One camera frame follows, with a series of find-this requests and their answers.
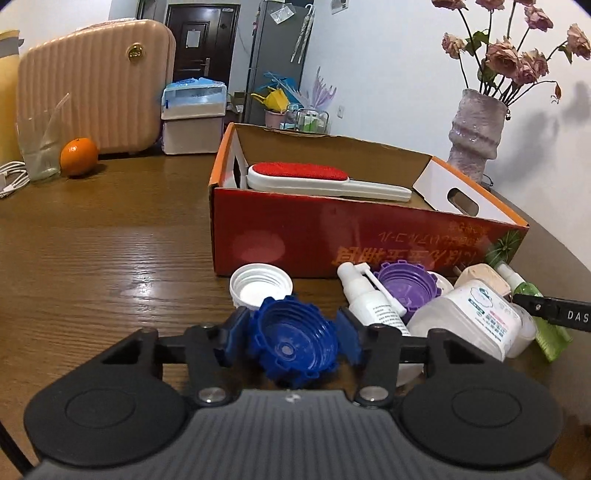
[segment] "white plastic bottle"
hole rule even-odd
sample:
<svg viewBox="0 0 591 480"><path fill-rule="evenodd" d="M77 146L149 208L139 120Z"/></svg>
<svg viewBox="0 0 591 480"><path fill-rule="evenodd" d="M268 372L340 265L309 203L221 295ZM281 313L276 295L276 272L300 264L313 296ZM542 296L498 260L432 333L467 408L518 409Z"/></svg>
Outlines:
<svg viewBox="0 0 591 480"><path fill-rule="evenodd" d="M361 323L369 326L373 323L383 323L397 328L404 336L410 336L401 315L406 309L392 296L388 298L380 290L376 290L371 282L350 263L342 264L337 270L343 284L343 292L349 301L349 310ZM423 371L420 364L400 364L396 385L404 385L418 377Z"/></svg>

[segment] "green leaf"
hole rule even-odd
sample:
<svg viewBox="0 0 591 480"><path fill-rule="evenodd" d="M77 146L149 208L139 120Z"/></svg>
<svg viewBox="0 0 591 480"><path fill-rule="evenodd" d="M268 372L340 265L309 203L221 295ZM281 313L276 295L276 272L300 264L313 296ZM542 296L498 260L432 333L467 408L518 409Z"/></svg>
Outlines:
<svg viewBox="0 0 591 480"><path fill-rule="evenodd" d="M488 84L488 85L494 85L495 82L495 77L496 77L496 72L492 69L490 69L489 67L484 67L484 72L482 72L480 69L478 70L478 80L483 80L484 83Z"/></svg>
<svg viewBox="0 0 591 480"><path fill-rule="evenodd" d="M568 58L569 63L572 65L573 64L573 52L571 52L566 45L561 45L560 47L558 47L558 51L563 51L564 54L566 55L566 58Z"/></svg>
<svg viewBox="0 0 591 480"><path fill-rule="evenodd" d="M488 45L488 34L484 33L484 32L474 32L474 35L472 35L472 38L474 39L474 41L478 40L481 43L484 43L486 45Z"/></svg>
<svg viewBox="0 0 591 480"><path fill-rule="evenodd" d="M480 47L482 47L483 43L488 45L488 35L484 32L474 32L472 35L472 40L474 41L473 43L469 38L467 38L466 47L464 48L464 50L466 50L472 56L476 55L476 52Z"/></svg>

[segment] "nasal spray bottle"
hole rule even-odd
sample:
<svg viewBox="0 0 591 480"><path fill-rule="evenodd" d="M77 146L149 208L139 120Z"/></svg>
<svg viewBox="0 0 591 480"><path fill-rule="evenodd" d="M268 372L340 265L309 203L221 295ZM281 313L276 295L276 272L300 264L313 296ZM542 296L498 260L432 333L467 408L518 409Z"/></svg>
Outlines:
<svg viewBox="0 0 591 480"><path fill-rule="evenodd" d="M371 273L367 263L342 264L338 270L343 292L349 302L349 310L365 326L382 323L410 336L402 318L406 309L395 299ZM398 367L397 385L404 385L421 374L422 365L401 364Z"/></svg>

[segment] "dried rose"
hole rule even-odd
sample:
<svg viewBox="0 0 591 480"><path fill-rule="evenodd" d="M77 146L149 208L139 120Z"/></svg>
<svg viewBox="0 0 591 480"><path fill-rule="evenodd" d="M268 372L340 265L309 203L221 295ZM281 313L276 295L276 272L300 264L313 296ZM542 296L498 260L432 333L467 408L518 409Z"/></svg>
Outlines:
<svg viewBox="0 0 591 480"><path fill-rule="evenodd" d="M443 47L443 50L445 50L445 53L447 53L451 58L458 60L460 58L460 52L466 46L466 42L463 38L446 33L443 36L441 46Z"/></svg>
<svg viewBox="0 0 591 480"><path fill-rule="evenodd" d="M505 0L476 0L476 3L486 8L489 12L505 9Z"/></svg>
<svg viewBox="0 0 591 480"><path fill-rule="evenodd" d="M572 24L567 32L567 48L577 57L583 57L585 60L591 59L589 39L576 23Z"/></svg>
<svg viewBox="0 0 591 480"><path fill-rule="evenodd" d="M468 7L463 0L431 0L431 2L433 5L439 8L448 8L449 10L459 10L461 8L465 8L468 10Z"/></svg>
<svg viewBox="0 0 591 480"><path fill-rule="evenodd" d="M538 80L538 76L528 63L522 62L519 64L516 74L511 77L511 80L517 85L525 85L526 83L535 83Z"/></svg>
<svg viewBox="0 0 591 480"><path fill-rule="evenodd" d="M548 60L537 49L524 53L521 56L521 63L527 63L538 78L545 77L549 73Z"/></svg>
<svg viewBox="0 0 591 480"><path fill-rule="evenodd" d="M517 51L507 37L503 41L488 45L486 51L486 64L488 67L505 77L513 77L519 71L519 57Z"/></svg>
<svg viewBox="0 0 591 480"><path fill-rule="evenodd" d="M554 28L554 23L550 17L541 8L534 7L533 5L525 7L525 21L532 30L547 32L549 28Z"/></svg>

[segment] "metal screw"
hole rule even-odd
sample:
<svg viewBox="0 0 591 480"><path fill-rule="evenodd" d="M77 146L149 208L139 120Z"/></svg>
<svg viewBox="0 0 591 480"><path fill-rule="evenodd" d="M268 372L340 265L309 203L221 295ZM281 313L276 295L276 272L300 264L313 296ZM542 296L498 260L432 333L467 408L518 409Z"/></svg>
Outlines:
<svg viewBox="0 0 591 480"><path fill-rule="evenodd" d="M363 387L359 396L366 401L382 401L388 398L388 390L384 387Z"/></svg>
<svg viewBox="0 0 591 480"><path fill-rule="evenodd" d="M223 388L209 387L200 390L198 396L199 400L205 403L218 403L226 398L226 392Z"/></svg>

